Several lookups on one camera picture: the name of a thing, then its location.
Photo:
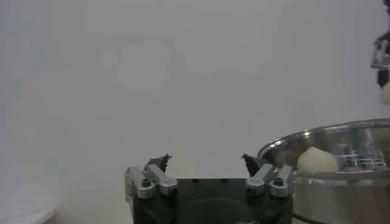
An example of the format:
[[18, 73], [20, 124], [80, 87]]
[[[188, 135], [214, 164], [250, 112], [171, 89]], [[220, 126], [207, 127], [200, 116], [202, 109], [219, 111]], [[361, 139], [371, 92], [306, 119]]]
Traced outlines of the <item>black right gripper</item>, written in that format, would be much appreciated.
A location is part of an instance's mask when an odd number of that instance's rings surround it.
[[[386, 12], [390, 14], [390, 0], [383, 0]], [[377, 70], [377, 84], [383, 88], [389, 83], [389, 32], [386, 32], [373, 43], [371, 68]]]

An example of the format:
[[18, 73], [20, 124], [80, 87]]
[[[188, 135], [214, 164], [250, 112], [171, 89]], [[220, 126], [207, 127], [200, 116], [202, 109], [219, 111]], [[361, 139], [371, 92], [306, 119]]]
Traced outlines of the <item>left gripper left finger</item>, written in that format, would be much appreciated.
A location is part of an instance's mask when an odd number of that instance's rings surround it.
[[124, 172], [124, 190], [127, 197], [140, 199], [153, 198], [157, 193], [166, 197], [175, 197], [179, 191], [177, 179], [166, 174], [169, 154], [152, 158], [140, 169], [130, 166]]

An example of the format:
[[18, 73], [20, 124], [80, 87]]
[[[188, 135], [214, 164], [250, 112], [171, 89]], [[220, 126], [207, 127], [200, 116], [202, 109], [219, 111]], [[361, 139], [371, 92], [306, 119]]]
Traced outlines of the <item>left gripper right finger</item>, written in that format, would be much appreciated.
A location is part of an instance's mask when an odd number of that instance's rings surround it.
[[269, 191], [273, 197], [286, 198], [289, 194], [289, 184], [293, 174], [291, 166], [284, 165], [276, 172], [275, 167], [266, 159], [260, 159], [244, 154], [249, 178], [245, 180], [246, 194], [256, 197]]

